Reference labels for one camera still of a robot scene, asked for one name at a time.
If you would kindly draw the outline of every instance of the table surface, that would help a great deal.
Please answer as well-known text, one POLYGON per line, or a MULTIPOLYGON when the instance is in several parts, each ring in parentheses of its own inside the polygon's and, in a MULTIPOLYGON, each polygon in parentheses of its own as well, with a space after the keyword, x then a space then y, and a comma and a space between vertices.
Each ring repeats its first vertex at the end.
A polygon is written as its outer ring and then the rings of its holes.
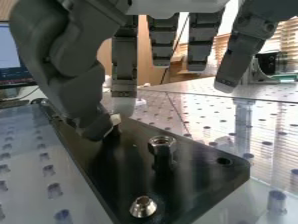
MULTIPOLYGON (((132 118, 239 157, 253 157, 250 181, 197 223, 295 223, 297 85, 254 85, 223 94, 212 83, 206 79, 140 89, 132 118), (287 195, 287 214, 274 221, 266 208, 271 190, 287 195)), ((112 109, 108 95, 104 104, 112 109)))
MULTIPOLYGON (((196 224, 294 224, 297 86, 258 85, 250 95, 249 89, 242 91, 243 95, 229 95, 213 94, 212 82, 212 79, 194 80, 140 89, 132 118, 239 157, 253 157, 250 180, 196 224), (266 96, 269 89, 277 95, 266 96), (282 216, 267 212, 273 189, 286 194, 287 213, 282 216)), ((108 93, 102 102, 110 110, 108 93)), ((0 110, 0 126, 0 223, 110 223, 37 107, 0 110)))

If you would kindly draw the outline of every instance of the computer monitor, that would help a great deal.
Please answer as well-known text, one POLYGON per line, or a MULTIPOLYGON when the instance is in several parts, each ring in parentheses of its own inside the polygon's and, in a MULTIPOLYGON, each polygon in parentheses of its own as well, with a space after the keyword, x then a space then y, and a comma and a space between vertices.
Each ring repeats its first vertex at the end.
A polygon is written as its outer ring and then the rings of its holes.
POLYGON ((0 21, 0 89, 36 85, 19 56, 8 21, 0 21))

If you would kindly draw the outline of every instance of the robotic arm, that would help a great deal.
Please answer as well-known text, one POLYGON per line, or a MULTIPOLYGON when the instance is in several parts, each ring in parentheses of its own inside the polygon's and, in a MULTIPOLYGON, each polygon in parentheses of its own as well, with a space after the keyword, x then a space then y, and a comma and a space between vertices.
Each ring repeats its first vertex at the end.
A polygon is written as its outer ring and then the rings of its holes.
POLYGON ((130 1, 23 0, 11 14, 20 55, 55 108, 81 134, 100 140, 113 128, 100 104, 102 41, 126 23, 130 1))
MULTIPOLYGON (((169 66, 177 12, 190 12, 189 69, 204 70, 229 0, 21 0, 11 31, 40 89, 82 137, 113 128, 100 101, 105 71, 97 49, 113 37, 114 112, 129 116, 137 91, 137 15, 148 14, 154 65, 169 66)), ((297 0, 246 0, 238 13, 216 88, 230 92, 278 22, 297 15, 297 0)))
POLYGON ((230 93, 239 83, 253 56, 271 38, 278 23, 298 15, 295 0, 246 0, 237 15, 227 51, 218 69, 214 88, 230 93))

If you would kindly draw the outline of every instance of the cable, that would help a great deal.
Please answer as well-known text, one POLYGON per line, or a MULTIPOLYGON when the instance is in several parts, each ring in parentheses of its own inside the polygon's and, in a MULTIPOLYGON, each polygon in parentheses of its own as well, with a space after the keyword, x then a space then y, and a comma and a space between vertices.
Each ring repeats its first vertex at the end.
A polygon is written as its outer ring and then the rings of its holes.
MULTIPOLYGON (((189 15, 188 15, 188 17, 186 17, 186 19, 185 19, 185 22, 184 22, 182 30, 181 30, 181 32, 180 32, 180 37, 178 37, 178 39, 177 39, 177 42, 176 42, 176 45, 174 45, 174 50, 173 50, 173 53, 172 53, 172 55, 170 55, 170 58, 173 57, 174 52, 176 52, 176 49, 177 49, 177 47, 178 47, 178 44, 180 44, 180 39, 181 39, 181 37, 182 37, 182 33, 184 33, 184 29, 185 29, 185 26, 186 26, 188 20, 189 20, 189 15)), ((161 78, 160 85, 161 85, 161 84, 162 84, 162 82, 164 82, 164 79, 165 79, 165 74, 166 74, 168 70, 169 70, 169 67, 165 69, 165 72, 164 72, 164 75, 162 75, 162 78, 161 78)))
POLYGON ((9 102, 9 101, 17 101, 17 100, 21 100, 24 99, 25 97, 28 97, 40 87, 37 87, 35 90, 32 90, 25 96, 23 96, 21 98, 16 98, 16 99, 12 99, 12 100, 1 100, 0 102, 9 102))

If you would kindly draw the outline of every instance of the bolt head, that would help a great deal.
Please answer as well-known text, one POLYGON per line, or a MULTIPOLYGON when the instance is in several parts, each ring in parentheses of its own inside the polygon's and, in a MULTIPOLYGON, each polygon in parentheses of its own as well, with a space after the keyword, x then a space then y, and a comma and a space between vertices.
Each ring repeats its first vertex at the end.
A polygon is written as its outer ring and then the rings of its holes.
POLYGON ((148 149, 156 156, 169 156, 177 150, 177 141, 170 136, 156 136, 148 142, 148 149))

